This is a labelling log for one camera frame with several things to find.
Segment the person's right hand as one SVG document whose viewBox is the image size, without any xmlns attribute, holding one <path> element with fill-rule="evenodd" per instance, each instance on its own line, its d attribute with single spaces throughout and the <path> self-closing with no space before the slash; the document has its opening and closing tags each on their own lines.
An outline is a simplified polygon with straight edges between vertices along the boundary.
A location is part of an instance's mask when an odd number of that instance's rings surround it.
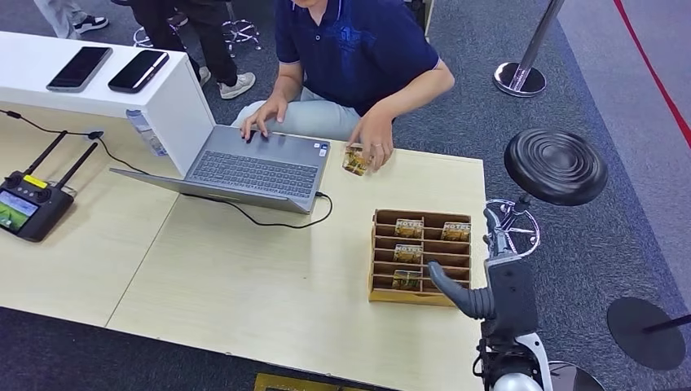
<svg viewBox="0 0 691 391">
<path fill-rule="evenodd" d="M 259 109 L 248 116 L 240 127 L 240 136 L 246 142 L 258 132 L 263 138 L 268 138 L 270 131 L 267 127 L 269 120 L 282 123 L 288 108 L 288 100 L 281 96 L 272 95 Z"/>
</svg>

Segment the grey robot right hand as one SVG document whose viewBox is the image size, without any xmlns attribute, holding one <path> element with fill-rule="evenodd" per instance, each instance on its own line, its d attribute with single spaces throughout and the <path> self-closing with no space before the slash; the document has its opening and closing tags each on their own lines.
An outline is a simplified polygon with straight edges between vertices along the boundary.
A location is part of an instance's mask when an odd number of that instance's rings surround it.
<svg viewBox="0 0 691 391">
<path fill-rule="evenodd" d="M 520 257 L 511 250 L 505 235 L 500 232 L 499 217 L 489 208 L 484 209 L 487 226 L 487 248 L 489 257 L 484 262 L 486 286 L 467 289 L 447 276 L 435 261 L 428 262 L 429 277 L 436 288 L 443 293 L 463 314 L 480 320 L 496 319 L 510 301 L 511 283 L 506 282 L 507 272 L 513 272 Z"/>
</svg>

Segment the person's left hand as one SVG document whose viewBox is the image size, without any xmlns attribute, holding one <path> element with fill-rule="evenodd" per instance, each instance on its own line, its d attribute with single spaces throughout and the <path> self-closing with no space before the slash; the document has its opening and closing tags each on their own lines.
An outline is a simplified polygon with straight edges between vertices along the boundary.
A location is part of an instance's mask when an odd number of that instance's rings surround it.
<svg viewBox="0 0 691 391">
<path fill-rule="evenodd" d="M 383 107 L 370 109 L 355 126 L 348 144 L 357 143 L 369 167 L 377 171 L 392 156 L 394 114 Z"/>
</svg>

